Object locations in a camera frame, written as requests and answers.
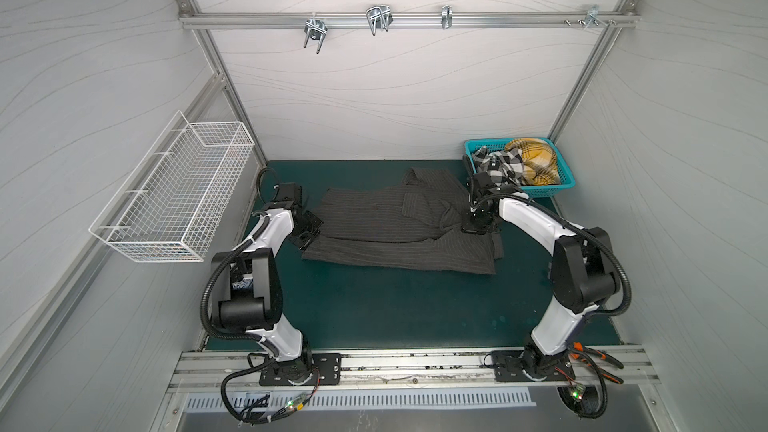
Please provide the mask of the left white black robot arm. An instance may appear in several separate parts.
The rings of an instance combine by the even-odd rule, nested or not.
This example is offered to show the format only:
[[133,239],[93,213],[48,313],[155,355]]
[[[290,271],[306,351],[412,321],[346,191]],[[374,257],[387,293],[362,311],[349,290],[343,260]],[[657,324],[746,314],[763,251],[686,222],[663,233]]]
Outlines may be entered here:
[[254,341],[278,363],[308,364],[308,341],[284,313],[276,256],[286,241],[306,248],[321,221],[296,200],[270,202],[257,216],[234,249],[214,256],[200,300],[201,324],[211,338]]

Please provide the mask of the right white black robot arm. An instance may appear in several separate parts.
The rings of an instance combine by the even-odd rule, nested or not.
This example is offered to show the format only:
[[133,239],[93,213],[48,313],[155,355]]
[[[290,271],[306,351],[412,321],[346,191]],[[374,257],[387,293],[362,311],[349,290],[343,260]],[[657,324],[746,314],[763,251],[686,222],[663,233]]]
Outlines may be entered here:
[[521,192],[472,193],[467,223],[474,226],[495,218],[525,232],[551,256],[552,299],[519,359],[530,377],[541,380],[570,353],[572,339],[585,321],[628,310],[631,283],[601,228],[576,225]]

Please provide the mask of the dark grey striped shirt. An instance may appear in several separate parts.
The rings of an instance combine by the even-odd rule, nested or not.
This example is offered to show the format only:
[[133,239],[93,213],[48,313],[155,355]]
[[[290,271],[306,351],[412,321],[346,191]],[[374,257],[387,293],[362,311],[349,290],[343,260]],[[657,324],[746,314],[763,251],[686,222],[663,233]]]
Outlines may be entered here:
[[504,257],[498,232],[462,230],[469,191],[446,169],[409,169],[373,191],[332,188],[314,214],[322,220],[305,260],[494,275]]

